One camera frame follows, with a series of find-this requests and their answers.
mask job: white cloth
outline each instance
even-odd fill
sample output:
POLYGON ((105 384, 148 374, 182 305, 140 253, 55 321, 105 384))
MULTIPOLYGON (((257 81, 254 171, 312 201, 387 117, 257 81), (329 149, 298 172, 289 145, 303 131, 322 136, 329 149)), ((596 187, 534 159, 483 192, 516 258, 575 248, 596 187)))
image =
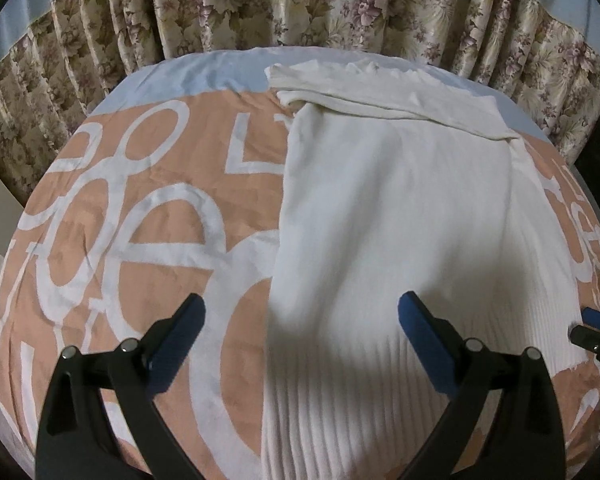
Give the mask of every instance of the white cloth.
POLYGON ((414 456, 446 398, 398 325, 407 290, 491 349, 540 348, 551 374, 586 358, 567 338, 564 235, 492 98, 369 62, 268 77, 306 104, 270 291, 264 478, 382 478, 414 456))

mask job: bedsheet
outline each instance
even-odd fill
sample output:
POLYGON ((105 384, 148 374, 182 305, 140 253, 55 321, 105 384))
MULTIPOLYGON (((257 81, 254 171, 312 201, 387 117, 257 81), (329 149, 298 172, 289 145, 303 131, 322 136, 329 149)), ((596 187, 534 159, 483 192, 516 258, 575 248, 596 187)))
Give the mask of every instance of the bedsheet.
MULTIPOLYGON (((30 449, 63 346, 113 348, 198 292, 208 306, 205 331, 156 404, 207 478, 258 478, 267 298, 291 114, 271 92, 250 88, 248 76, 231 81, 221 67, 230 60, 248 72, 259 56, 273 64, 285 52, 206 55, 217 64, 201 72, 204 83, 192 81, 186 57, 138 72, 108 98, 108 110, 84 122, 36 187, 0 275, 0 402, 30 449)), ((193 67, 199 60, 188 59, 193 67)), ((496 99, 502 113, 509 105, 496 99)), ((600 309, 595 214, 537 127, 534 135, 533 123, 513 127, 502 115, 522 134, 560 224, 580 304, 600 309)), ((589 358, 556 374, 554 385, 572 474, 600 440, 600 368, 589 358)), ((142 466, 115 397, 105 392, 104 400, 126 458, 142 466)))

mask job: silver screw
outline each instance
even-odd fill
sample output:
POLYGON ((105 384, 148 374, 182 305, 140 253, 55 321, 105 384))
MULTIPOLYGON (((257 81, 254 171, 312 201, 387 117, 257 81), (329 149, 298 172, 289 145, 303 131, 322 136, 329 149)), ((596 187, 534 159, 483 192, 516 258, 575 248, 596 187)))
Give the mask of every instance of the silver screw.
POLYGON ((62 349, 60 355, 62 356, 62 359, 71 359, 77 351, 78 349, 75 346, 71 345, 62 349))
POLYGON ((135 337, 130 337, 120 343, 120 348, 122 348, 123 352, 133 352, 136 348, 138 348, 138 343, 138 339, 135 337))
POLYGON ((540 353, 540 351, 537 348, 534 348, 533 346, 526 349, 526 356, 529 357, 529 359, 533 359, 534 361, 538 361, 538 359, 542 358, 542 354, 540 353))
POLYGON ((480 341, 479 339, 473 338, 473 337, 470 339, 467 339, 464 342, 464 346, 466 346, 466 349, 471 352, 479 352, 484 348, 482 341, 480 341))

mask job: blue gripper pad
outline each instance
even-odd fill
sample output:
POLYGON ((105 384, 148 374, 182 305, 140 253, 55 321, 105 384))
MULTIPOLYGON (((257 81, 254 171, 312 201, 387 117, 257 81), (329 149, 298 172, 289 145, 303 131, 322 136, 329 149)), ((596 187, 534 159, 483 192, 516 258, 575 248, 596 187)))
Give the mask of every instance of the blue gripper pad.
POLYGON ((434 317, 423 307, 414 292, 403 294, 398 302, 398 320, 433 387, 438 393, 453 398, 458 391, 456 365, 432 326, 434 317))
POLYGON ((169 389, 205 324, 205 314, 205 302, 191 294, 173 315, 171 330, 148 363, 146 390, 150 396, 169 389))
POLYGON ((586 307, 582 311, 582 322, 600 330, 600 311, 586 307))

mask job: curtain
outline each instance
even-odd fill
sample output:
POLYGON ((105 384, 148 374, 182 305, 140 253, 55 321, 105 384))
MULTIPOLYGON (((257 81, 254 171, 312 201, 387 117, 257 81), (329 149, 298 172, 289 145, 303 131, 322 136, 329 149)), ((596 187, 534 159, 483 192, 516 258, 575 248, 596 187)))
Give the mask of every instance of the curtain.
POLYGON ((600 113, 600 55, 537 0, 54 0, 0 62, 0 179, 21 202, 122 78, 190 52, 320 45, 501 90, 569 163, 600 113))

